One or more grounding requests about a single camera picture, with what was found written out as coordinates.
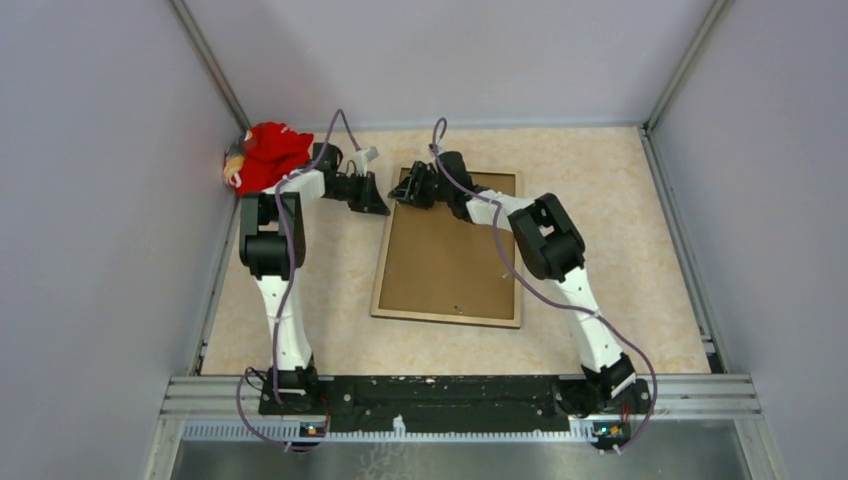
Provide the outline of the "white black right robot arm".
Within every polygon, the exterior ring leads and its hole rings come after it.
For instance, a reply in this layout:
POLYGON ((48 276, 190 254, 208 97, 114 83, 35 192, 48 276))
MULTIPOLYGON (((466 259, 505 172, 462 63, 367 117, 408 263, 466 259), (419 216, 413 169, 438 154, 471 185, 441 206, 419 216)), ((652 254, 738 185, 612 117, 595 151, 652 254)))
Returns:
POLYGON ((431 162, 414 162, 389 196, 419 209, 441 202, 457 219, 489 226, 495 236, 510 232, 525 269, 561 298, 544 296, 521 274, 516 280, 543 303, 573 314, 570 329, 588 383, 589 404, 612 412, 633 394, 646 401, 646 413, 653 414, 656 401, 650 392, 637 391, 636 369, 626 351, 644 353, 603 316, 590 285, 585 241, 556 195, 522 198, 479 185, 461 153, 436 151, 431 162))

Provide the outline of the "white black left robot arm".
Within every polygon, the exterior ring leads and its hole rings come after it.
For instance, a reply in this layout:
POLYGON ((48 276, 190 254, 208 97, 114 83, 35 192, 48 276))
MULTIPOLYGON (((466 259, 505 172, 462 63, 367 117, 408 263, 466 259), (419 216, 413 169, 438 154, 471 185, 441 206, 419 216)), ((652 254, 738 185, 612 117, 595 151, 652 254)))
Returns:
POLYGON ((263 388, 269 399, 297 413, 314 410, 321 397, 297 279, 306 260, 303 207, 330 199, 357 213, 389 215, 369 169, 378 156, 373 146, 359 148, 345 170, 340 149, 318 143, 310 163, 240 202, 239 259, 260 290, 271 334, 271 367, 263 388))

